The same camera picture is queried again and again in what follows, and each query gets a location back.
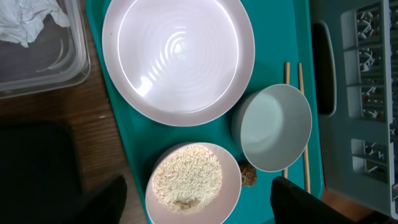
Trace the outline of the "pink bowl with rice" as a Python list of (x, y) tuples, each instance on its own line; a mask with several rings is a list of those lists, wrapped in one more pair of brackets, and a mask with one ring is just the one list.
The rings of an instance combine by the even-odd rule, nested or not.
[(147, 184), (152, 223), (224, 223), (241, 195), (241, 171), (223, 147), (185, 142), (166, 150)]

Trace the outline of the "left wooden chopstick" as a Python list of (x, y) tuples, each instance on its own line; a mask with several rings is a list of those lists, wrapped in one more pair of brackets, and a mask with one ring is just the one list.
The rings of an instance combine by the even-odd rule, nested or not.
[[(290, 84), (290, 62), (284, 63), (284, 83), (286, 85)], [(285, 168), (283, 171), (283, 176), (287, 179), (289, 176), (289, 168)]]

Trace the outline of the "clear plastic waste bin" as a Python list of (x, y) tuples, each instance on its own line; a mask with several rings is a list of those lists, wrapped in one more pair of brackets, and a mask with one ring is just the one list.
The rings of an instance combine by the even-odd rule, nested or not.
[(52, 16), (28, 48), (1, 40), (1, 98), (28, 95), (82, 83), (90, 74), (90, 53), (79, 0), (57, 1), (70, 27)]

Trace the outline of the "grey dishwasher rack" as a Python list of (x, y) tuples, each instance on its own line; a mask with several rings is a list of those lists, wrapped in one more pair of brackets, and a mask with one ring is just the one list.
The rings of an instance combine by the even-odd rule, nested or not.
[(397, 2), (310, 2), (329, 190), (397, 217)]

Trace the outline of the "white paper napkin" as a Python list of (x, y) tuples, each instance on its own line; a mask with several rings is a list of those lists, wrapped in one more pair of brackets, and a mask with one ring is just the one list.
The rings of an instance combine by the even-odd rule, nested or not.
[(28, 48), (52, 16), (60, 27), (70, 27), (68, 15), (56, 0), (1, 0), (1, 40)]

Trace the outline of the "teal plastic tray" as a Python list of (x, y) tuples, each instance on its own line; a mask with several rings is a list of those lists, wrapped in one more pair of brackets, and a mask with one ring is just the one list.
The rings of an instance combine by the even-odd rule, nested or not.
[[(256, 61), (247, 94), (284, 81), (284, 63), (291, 65), (290, 82), (298, 83), (298, 66), (303, 68), (305, 96), (312, 111), (312, 133), (308, 142), (311, 193), (321, 197), (323, 171), (318, 130), (318, 113), (313, 71), (310, 3), (307, 0), (246, 0), (256, 41)], [(144, 198), (150, 173), (160, 155), (183, 142), (210, 142), (227, 149), (237, 161), (244, 154), (231, 137), (231, 113), (201, 126), (177, 128), (146, 118), (133, 109), (103, 72), (124, 150), (140, 198)], [(271, 183), (273, 173), (258, 172), (257, 182), (241, 191), (228, 223), (272, 223)]]

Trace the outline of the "grey-green bowl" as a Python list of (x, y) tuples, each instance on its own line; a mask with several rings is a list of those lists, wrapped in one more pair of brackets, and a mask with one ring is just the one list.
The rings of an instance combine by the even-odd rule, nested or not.
[(279, 172), (303, 154), (312, 132), (304, 94), (276, 84), (243, 99), (234, 110), (231, 135), (247, 161), (263, 172)]

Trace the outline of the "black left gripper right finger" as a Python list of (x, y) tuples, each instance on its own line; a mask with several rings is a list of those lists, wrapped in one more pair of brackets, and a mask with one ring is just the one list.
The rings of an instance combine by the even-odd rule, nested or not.
[(354, 222), (284, 177), (276, 177), (272, 181), (271, 207), (275, 224)]

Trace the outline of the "black waste tray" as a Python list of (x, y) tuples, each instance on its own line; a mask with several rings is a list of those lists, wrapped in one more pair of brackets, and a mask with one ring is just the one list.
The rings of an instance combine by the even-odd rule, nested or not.
[(56, 123), (1, 127), (1, 223), (63, 223), (82, 195), (75, 144)]

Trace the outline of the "brown food scrap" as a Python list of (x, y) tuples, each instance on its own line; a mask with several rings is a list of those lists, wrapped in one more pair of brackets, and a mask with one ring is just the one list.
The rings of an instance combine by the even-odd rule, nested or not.
[(257, 182), (256, 168), (249, 162), (239, 163), (243, 187), (252, 187)]

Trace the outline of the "large pink plate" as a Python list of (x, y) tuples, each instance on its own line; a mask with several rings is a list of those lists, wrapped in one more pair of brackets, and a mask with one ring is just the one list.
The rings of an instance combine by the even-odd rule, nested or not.
[(219, 118), (243, 95), (255, 59), (240, 0), (114, 0), (103, 22), (106, 69), (120, 95), (169, 126)]

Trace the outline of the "right wooden chopstick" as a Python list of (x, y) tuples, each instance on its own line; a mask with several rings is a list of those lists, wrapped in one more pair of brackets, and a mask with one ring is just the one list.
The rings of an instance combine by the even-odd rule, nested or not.
[[(302, 94), (305, 94), (304, 90), (304, 82), (303, 82), (303, 68), (302, 64), (298, 64), (298, 82), (299, 82), (299, 90)], [(308, 146), (306, 145), (303, 152), (303, 164), (304, 164), (304, 174), (305, 174), (305, 190), (310, 194), (311, 186), (310, 186), (310, 166), (309, 166), (309, 158), (308, 158)]]

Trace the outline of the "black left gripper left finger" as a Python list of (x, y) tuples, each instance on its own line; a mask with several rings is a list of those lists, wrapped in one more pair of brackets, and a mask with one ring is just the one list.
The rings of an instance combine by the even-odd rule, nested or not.
[(117, 176), (84, 203), (67, 224), (119, 224), (127, 199), (127, 183)]

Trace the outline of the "wooden chopstick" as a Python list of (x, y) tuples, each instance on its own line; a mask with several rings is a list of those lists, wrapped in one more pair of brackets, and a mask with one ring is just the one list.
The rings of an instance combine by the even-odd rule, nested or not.
[[(304, 90), (304, 82), (303, 82), (303, 68), (302, 64), (298, 64), (298, 82), (299, 82), (299, 90), (302, 94), (305, 94)], [(304, 164), (304, 174), (305, 174), (305, 190), (310, 194), (311, 186), (310, 186), (310, 166), (309, 166), (309, 158), (308, 158), (308, 146), (306, 145), (303, 152), (303, 164)]]
[[(286, 85), (290, 84), (290, 62), (284, 63), (284, 83)], [(289, 168), (285, 168), (283, 171), (283, 176), (287, 179), (289, 176)]]

